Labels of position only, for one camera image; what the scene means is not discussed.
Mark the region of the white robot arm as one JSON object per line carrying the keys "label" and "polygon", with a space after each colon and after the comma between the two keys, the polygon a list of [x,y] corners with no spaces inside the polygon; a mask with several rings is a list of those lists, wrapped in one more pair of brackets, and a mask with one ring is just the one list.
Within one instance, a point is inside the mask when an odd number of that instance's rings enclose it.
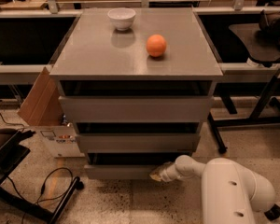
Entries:
{"label": "white robot arm", "polygon": [[267,212],[274,205],[273,184],[229,159],[201,163],[182,155],[150,173],[153,180],[164,182],[195,175],[201,179],[203,224],[256,224],[253,212]]}

